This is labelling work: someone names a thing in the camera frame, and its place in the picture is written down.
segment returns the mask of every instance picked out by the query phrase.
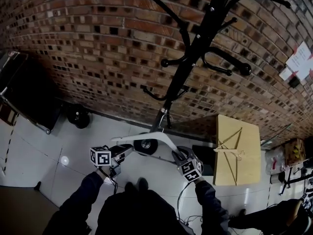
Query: paper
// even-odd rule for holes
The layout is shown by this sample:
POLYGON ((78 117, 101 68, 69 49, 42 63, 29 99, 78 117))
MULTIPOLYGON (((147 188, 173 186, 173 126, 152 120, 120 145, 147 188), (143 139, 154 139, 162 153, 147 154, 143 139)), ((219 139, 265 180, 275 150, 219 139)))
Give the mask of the paper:
POLYGON ((310 70, 313 70, 313 59, 310 49, 305 42, 302 42, 295 50, 295 53, 287 60, 286 64, 300 81, 309 75, 310 70))
POLYGON ((284 68, 283 71, 279 74, 279 76, 286 81, 292 75, 291 70, 288 67, 284 68))

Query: table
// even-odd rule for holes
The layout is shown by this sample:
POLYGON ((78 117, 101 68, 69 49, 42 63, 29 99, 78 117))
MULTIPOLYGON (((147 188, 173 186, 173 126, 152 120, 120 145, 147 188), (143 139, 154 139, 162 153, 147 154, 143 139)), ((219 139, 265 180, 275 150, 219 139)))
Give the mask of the table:
MULTIPOLYGON (((226 153, 232 171, 236 174, 237 185, 259 182, 261 179, 261 146, 259 127, 231 117, 218 115, 217 143, 218 140, 223 143, 232 135, 234 136, 225 144, 227 149, 236 149, 237 147, 238 151, 244 151, 241 155, 241 161, 237 162, 235 155, 226 153)), ((213 184, 216 186, 236 185, 223 152, 217 152, 215 157, 213 184)))

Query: brick wall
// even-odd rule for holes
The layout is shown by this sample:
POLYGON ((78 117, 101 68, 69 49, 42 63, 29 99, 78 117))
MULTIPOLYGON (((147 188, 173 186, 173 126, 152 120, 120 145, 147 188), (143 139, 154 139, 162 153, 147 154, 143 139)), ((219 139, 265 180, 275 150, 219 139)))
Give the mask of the brick wall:
MULTIPOLYGON (((163 0, 189 25, 191 39, 209 0, 163 0)), ((190 92, 173 104, 177 130, 206 136, 216 114, 260 126, 261 138, 292 123, 275 143, 313 134, 313 81, 292 89, 279 76, 295 46, 313 50, 312 0, 287 0, 291 10, 266 0, 242 0, 228 14, 238 22, 214 45, 252 66, 242 77, 213 54, 207 61, 230 68, 231 77, 207 70, 201 60, 190 74, 190 92)), ((89 108, 152 123, 184 45, 177 24, 151 0, 1 0, 1 48, 35 54, 64 96, 89 108)))

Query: dark sleeve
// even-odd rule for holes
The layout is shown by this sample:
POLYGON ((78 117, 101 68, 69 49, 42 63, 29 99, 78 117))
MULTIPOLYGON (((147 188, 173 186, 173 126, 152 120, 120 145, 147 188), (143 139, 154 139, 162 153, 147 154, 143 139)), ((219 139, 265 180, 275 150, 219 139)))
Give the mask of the dark sleeve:
POLYGON ((201 181, 196 184, 196 194, 202 205, 202 234, 230 235, 228 211, 221 207, 214 188, 207 181, 201 181))
POLYGON ((80 187, 53 214, 43 234, 80 234, 86 229, 91 205, 96 201, 103 179, 93 172, 86 176, 80 187))

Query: cardboard box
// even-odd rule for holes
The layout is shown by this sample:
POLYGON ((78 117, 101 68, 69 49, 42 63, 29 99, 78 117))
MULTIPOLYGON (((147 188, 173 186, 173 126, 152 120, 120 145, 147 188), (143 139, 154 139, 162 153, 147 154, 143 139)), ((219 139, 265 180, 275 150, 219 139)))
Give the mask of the cardboard box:
POLYGON ((301 139, 293 139, 284 145, 285 163, 293 166, 305 161, 304 142, 301 139))

